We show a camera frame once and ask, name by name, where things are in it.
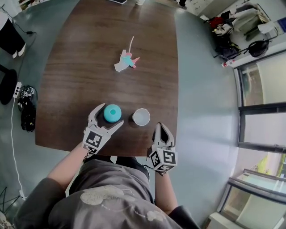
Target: white cable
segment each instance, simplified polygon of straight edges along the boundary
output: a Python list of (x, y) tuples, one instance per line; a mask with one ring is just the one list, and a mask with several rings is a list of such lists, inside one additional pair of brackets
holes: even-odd
[(132, 45), (132, 42), (133, 42), (133, 38), (134, 38), (134, 36), (132, 37), (132, 40), (131, 40), (131, 42), (130, 42), (129, 52), (130, 52), (130, 50), (131, 50), (131, 45)]
[(17, 175), (18, 175), (18, 182), (21, 186), (21, 190), (20, 190), (20, 195), (23, 199), (27, 198), (25, 195), (24, 195), (24, 192), (23, 192), (23, 186), (20, 182), (20, 175), (19, 175), (19, 172), (18, 172), (18, 168), (17, 168), (17, 162), (16, 162), (16, 159), (15, 159), (15, 152), (14, 152), (14, 143), (13, 143), (13, 135), (12, 135), (12, 131), (13, 131), (13, 110), (14, 110), (14, 105), (15, 105), (15, 100), (16, 98), (14, 98), (14, 101), (13, 101), (13, 107), (12, 107), (12, 115), (11, 115), (11, 140), (12, 140), (12, 150), (13, 150), (13, 158), (14, 158), (14, 162), (15, 162), (15, 168), (16, 168), (16, 172), (17, 172)]

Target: white paper cup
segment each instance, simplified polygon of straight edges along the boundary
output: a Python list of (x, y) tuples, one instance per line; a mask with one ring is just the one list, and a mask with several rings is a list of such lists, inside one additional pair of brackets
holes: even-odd
[(137, 1), (136, 1), (136, 4), (137, 4), (137, 5), (143, 5), (144, 2), (145, 2), (145, 0), (137, 0)]
[(134, 112), (132, 119), (138, 126), (145, 126), (150, 121), (150, 113), (146, 109), (140, 108)]

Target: teal round object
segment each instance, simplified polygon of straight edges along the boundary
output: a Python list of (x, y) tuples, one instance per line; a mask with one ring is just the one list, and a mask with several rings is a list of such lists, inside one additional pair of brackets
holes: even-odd
[(109, 123), (117, 122), (121, 118), (121, 109), (115, 104), (110, 104), (104, 109), (103, 116)]

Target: person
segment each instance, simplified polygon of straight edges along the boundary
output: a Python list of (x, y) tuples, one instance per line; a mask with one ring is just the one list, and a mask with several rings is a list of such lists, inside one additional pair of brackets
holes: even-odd
[(13, 58), (22, 56), (26, 43), (18, 34), (8, 15), (0, 11), (0, 48), (12, 55)]
[(180, 1), (179, 1), (179, 5), (180, 5), (181, 8), (187, 9), (187, 7), (186, 7), (186, 1), (187, 1), (187, 0), (180, 0)]
[(69, 196), (65, 190), (87, 151), (81, 143), (32, 191), (19, 209), (16, 229), (199, 228), (178, 206), (168, 174), (155, 173), (155, 200), (148, 170), (135, 157), (93, 155), (84, 160)]

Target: brown wooden tabletop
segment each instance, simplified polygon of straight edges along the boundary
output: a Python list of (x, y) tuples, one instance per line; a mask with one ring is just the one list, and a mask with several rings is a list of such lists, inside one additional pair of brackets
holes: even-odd
[[(119, 105), (124, 124), (100, 154), (146, 156), (158, 122), (176, 137), (175, 10), (152, 0), (142, 6), (134, 0), (124, 5), (81, 0), (61, 29), (46, 65), (37, 106), (36, 144), (71, 151), (83, 139), (89, 113), (102, 103)], [(136, 69), (118, 73), (114, 64), (122, 50), (129, 49), (132, 36), (132, 58), (140, 60)], [(144, 127), (129, 120), (138, 108), (146, 108), (151, 115)]]

